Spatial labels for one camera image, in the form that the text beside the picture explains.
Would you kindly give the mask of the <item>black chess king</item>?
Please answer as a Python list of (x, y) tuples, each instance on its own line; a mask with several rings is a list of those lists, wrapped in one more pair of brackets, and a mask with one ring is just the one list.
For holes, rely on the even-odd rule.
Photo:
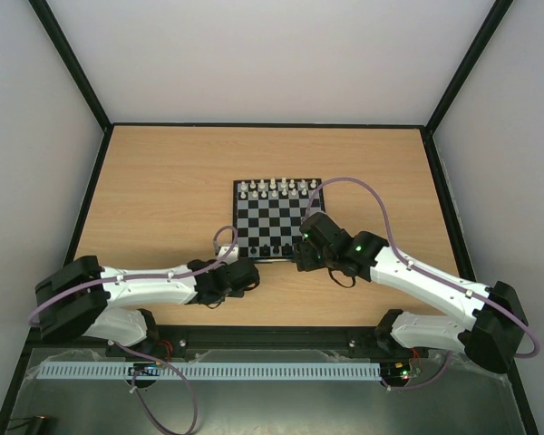
[(285, 257), (291, 257), (293, 255), (293, 247), (286, 243), (282, 246), (282, 255)]

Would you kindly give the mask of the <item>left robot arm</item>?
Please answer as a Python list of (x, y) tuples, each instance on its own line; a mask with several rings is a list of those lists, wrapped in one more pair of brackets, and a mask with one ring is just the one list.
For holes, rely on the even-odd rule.
[(259, 282), (249, 258), (196, 259), (168, 269), (128, 271), (83, 256), (36, 285), (37, 308), (29, 323), (48, 344), (89, 337), (132, 348), (159, 340), (147, 305), (217, 306), (243, 297)]

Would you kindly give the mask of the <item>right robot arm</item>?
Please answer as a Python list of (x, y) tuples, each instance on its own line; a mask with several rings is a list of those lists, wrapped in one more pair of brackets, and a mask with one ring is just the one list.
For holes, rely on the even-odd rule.
[(490, 372), (509, 371), (528, 324), (511, 285), (499, 281), (487, 286), (446, 274), (371, 232), (352, 237), (322, 212), (306, 219), (300, 231), (303, 238), (294, 246), (298, 271), (338, 271), (353, 281), (403, 291), (439, 310), (437, 315), (388, 311), (375, 330), (384, 353), (440, 349), (463, 353)]

